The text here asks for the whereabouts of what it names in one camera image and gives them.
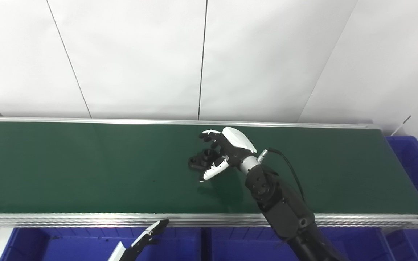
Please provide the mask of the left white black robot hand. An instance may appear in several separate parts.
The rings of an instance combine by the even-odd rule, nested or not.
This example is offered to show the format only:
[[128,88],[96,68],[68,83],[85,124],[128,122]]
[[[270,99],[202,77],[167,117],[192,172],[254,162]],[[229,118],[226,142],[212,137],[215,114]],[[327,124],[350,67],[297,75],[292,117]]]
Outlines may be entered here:
[[135,261],[146,246],[156,244],[154,236],[162,234],[169,225],[169,219],[161,219],[146,228],[134,241],[126,247],[123,242],[118,242],[108,261]]

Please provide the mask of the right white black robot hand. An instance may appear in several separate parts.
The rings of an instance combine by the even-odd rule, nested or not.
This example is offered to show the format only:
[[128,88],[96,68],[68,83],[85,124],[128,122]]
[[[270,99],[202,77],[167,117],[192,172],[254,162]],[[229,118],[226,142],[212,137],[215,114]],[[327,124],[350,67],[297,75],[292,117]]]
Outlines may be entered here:
[[211,179],[229,167],[236,167],[247,175],[252,168],[260,165],[256,157],[257,149],[242,132],[235,128],[227,126],[221,132],[208,129],[198,137],[204,142],[212,141],[212,149],[220,147],[219,157],[200,176],[200,182]]

